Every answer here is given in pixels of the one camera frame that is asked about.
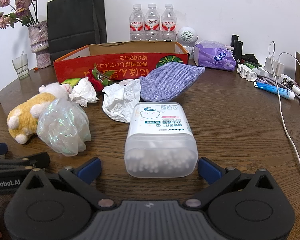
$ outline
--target gray ridged panel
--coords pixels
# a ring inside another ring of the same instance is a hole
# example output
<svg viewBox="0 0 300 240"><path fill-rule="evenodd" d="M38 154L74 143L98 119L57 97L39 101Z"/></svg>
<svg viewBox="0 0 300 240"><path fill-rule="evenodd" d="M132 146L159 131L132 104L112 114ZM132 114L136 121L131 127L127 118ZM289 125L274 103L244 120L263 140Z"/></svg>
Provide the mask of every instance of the gray ridged panel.
<svg viewBox="0 0 300 240"><path fill-rule="evenodd" d="M199 211L172 201L122 201L120 207L97 213L73 240L227 240Z"/></svg>

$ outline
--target bottle label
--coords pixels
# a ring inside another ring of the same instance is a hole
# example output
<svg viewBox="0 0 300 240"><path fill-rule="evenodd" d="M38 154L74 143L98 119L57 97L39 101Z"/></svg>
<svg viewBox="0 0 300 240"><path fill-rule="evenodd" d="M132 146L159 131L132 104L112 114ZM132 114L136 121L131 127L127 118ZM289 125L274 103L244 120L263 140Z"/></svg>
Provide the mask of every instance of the bottle label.
<svg viewBox="0 0 300 240"><path fill-rule="evenodd" d="M146 31L149 31L149 30L158 31L159 30L159 20L155 20L155 19L146 20L145 30Z"/></svg>
<svg viewBox="0 0 300 240"><path fill-rule="evenodd" d="M170 20L162 21L161 30L175 32L176 31L176 22L170 21Z"/></svg>
<svg viewBox="0 0 300 240"><path fill-rule="evenodd" d="M144 30L144 22L139 21L130 21L130 31L143 31Z"/></svg>
<svg viewBox="0 0 300 240"><path fill-rule="evenodd" d="M182 106L176 103L139 104L133 109L128 137L136 133L192 135Z"/></svg>

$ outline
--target black paper bag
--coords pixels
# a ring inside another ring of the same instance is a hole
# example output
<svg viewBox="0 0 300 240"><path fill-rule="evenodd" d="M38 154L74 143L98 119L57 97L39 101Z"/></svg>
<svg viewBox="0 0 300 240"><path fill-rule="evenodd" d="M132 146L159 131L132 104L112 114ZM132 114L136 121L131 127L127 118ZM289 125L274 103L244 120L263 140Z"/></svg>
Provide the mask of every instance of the black paper bag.
<svg viewBox="0 0 300 240"><path fill-rule="evenodd" d="M50 1L47 20L51 62L85 45L107 42L104 0Z"/></svg>

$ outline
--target glass cup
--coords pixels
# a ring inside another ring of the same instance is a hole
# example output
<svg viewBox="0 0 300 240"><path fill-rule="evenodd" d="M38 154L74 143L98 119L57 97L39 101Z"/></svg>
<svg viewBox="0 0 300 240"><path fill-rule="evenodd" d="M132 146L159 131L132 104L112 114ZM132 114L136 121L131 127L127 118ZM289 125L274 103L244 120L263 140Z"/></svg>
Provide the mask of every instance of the glass cup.
<svg viewBox="0 0 300 240"><path fill-rule="evenodd" d="M23 79L29 75L27 54L23 54L21 57L12 60L12 63L19 79Z"/></svg>

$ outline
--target purple tissue package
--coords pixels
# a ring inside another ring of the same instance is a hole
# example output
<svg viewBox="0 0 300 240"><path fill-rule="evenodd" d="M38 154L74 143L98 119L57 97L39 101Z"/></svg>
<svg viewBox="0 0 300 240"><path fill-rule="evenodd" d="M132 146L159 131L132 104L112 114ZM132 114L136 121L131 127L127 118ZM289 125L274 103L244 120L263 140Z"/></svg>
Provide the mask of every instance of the purple tissue package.
<svg viewBox="0 0 300 240"><path fill-rule="evenodd" d="M234 71L235 60L224 44L216 41L201 41L194 48L197 66Z"/></svg>

